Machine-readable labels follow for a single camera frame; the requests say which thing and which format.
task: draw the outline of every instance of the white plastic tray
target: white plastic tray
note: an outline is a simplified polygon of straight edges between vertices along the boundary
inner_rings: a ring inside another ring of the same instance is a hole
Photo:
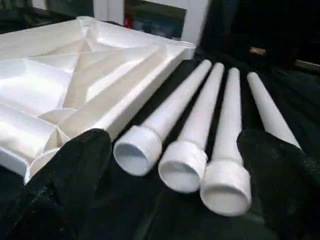
[[[0,35],[0,165],[25,177],[88,129],[114,139],[194,50],[91,17]]]

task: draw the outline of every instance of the white plastic tube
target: white plastic tube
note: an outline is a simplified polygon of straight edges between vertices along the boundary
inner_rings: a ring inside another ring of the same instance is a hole
[[[204,205],[228,217],[244,214],[251,205],[250,175],[243,167],[237,148],[241,129],[240,73],[232,68],[228,74],[211,162],[200,186]]]
[[[264,129],[277,138],[300,148],[294,134],[280,113],[264,84],[255,72],[247,76],[251,92],[258,108]]]
[[[210,61],[204,60],[141,126],[133,126],[115,143],[113,155],[124,171],[144,176],[152,169],[162,152],[162,142],[211,66]]]
[[[177,192],[192,193],[200,187],[208,160],[204,150],[223,73],[223,64],[214,65],[177,141],[168,146],[159,163],[160,178]]]

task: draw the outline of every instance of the black fabric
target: black fabric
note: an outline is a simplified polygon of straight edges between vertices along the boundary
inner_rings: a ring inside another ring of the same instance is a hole
[[[237,140],[262,202],[281,239],[320,238],[320,161],[273,135],[245,130]]]
[[[101,129],[67,142],[0,216],[0,239],[78,239],[111,147]]]

